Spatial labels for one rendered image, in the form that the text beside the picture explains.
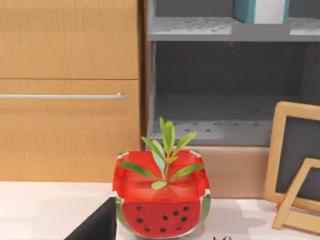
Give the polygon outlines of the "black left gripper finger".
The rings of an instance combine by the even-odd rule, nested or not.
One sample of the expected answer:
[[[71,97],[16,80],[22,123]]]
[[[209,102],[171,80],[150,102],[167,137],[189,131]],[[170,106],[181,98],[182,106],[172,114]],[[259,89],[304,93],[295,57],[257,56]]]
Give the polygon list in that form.
[[[115,197],[109,197],[64,240],[116,240]]]

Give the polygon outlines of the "watermelon plant pot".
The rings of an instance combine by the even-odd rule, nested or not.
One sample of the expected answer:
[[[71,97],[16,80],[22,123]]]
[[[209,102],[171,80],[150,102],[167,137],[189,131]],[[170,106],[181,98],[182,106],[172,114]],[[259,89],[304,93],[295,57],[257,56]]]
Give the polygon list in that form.
[[[172,239],[198,228],[211,207],[210,184],[201,155],[186,149],[189,132],[176,140],[174,123],[160,119],[162,140],[144,137],[145,151],[116,159],[112,179],[116,216],[134,235]]]

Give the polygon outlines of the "wooden cupboard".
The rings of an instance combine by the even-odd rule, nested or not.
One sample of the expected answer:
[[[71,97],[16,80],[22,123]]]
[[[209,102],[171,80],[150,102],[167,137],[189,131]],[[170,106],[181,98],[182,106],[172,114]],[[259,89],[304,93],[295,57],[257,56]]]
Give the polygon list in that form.
[[[0,78],[0,80],[137,80],[139,82],[139,119],[140,119],[140,148],[143,149],[144,143],[141,136],[147,133],[149,101],[147,98],[148,93],[148,49],[146,40],[146,10],[147,0],[137,0],[137,31],[138,31],[138,77],[136,79],[40,79],[40,78]],[[49,182],[111,182],[111,181],[49,181]],[[0,182],[27,182],[27,181],[5,181]]]

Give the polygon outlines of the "plain wooden drawer front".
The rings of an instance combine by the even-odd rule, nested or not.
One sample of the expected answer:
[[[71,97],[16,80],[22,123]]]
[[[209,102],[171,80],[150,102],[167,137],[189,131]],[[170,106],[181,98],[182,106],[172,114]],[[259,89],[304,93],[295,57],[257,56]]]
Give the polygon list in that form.
[[[137,0],[0,0],[0,78],[138,76]]]

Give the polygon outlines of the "grey open shelf unit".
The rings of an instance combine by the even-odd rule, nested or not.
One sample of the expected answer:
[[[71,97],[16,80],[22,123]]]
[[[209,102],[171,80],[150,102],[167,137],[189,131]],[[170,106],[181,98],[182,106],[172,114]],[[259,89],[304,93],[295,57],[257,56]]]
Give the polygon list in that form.
[[[320,0],[285,24],[245,24],[234,0],[147,0],[147,136],[160,118],[192,145],[268,146],[280,101],[320,105]]]

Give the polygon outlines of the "wooden framed blackboard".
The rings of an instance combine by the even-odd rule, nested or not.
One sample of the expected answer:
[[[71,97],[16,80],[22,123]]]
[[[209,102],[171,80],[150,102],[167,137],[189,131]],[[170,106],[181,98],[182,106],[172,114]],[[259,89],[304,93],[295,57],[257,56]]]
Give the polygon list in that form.
[[[277,204],[272,228],[320,234],[320,105],[276,104],[264,198]]]

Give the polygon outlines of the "teal and white book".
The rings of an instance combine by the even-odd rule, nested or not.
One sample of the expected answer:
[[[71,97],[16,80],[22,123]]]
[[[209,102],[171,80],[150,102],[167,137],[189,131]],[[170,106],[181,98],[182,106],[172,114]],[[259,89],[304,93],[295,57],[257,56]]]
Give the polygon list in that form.
[[[290,0],[234,0],[233,17],[244,24],[286,24]]]

